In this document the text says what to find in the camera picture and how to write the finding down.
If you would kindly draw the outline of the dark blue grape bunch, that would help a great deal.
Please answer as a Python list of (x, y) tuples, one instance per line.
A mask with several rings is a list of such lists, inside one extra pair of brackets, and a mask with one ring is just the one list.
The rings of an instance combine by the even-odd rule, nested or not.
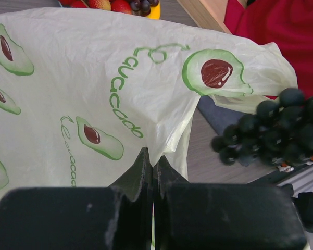
[(313, 161), (313, 96), (285, 89), (278, 101), (262, 101), (255, 114), (244, 114), (227, 126), (210, 146), (226, 166), (260, 161), (271, 167), (297, 167)]

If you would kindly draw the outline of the wooden clothes rack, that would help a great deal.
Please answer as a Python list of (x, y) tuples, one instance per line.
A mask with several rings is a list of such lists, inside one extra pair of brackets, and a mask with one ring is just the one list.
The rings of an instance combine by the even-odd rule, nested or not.
[(177, 0), (177, 2), (200, 28), (232, 34), (224, 24), (228, 0)]

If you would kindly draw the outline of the dark red grape bunch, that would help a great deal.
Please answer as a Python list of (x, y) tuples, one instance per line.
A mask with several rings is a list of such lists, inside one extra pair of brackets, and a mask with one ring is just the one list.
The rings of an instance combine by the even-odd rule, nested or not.
[(151, 12), (151, 7), (159, 4), (159, 0), (127, 0), (132, 14), (146, 17)]

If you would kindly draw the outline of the green avocado print plastic bag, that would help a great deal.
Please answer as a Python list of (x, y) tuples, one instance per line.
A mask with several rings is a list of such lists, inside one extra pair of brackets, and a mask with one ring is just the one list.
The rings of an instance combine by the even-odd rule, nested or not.
[(144, 147), (187, 177), (202, 96), (251, 113), (296, 86), (274, 43), (103, 10), (0, 14), (0, 200), (108, 186)]

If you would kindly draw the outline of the yellow banana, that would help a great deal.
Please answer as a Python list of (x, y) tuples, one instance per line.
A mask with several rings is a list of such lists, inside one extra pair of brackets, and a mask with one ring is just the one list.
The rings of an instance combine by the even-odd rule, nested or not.
[(151, 12), (146, 17), (150, 19), (159, 20), (160, 16), (161, 16), (161, 3), (159, 3), (155, 7), (151, 7)]

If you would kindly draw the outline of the red shirt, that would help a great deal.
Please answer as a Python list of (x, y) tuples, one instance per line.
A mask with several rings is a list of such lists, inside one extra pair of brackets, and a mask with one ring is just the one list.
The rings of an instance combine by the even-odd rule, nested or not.
[(313, 0), (228, 1), (224, 24), (232, 34), (263, 45), (275, 42), (295, 69), (298, 87), (313, 96)]

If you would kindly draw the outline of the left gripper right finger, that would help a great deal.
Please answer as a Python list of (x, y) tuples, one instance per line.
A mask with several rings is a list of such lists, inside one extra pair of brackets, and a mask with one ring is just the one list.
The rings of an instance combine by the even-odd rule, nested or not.
[(306, 249), (289, 195), (277, 186), (189, 183), (161, 157), (154, 167), (156, 249)]

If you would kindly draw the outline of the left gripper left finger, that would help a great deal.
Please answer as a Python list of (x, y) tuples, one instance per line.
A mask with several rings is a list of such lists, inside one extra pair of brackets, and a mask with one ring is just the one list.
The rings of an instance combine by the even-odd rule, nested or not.
[(0, 200), (0, 249), (150, 249), (153, 169), (146, 148), (108, 187), (34, 187)]

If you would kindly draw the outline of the red strawberries cluster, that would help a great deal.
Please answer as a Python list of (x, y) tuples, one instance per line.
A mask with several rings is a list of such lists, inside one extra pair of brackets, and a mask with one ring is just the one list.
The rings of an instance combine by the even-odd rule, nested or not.
[(90, 8), (107, 10), (117, 13), (132, 14), (132, 8), (127, 1), (110, 1), (110, 0), (59, 0), (62, 7), (67, 8)]

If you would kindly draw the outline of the dark blue folded cloth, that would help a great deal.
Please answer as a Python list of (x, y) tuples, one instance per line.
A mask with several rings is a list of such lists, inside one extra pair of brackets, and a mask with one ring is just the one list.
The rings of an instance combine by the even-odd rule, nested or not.
[(209, 96), (202, 96), (197, 108), (218, 135), (221, 135), (227, 126), (236, 124), (244, 115), (243, 112), (216, 106)]

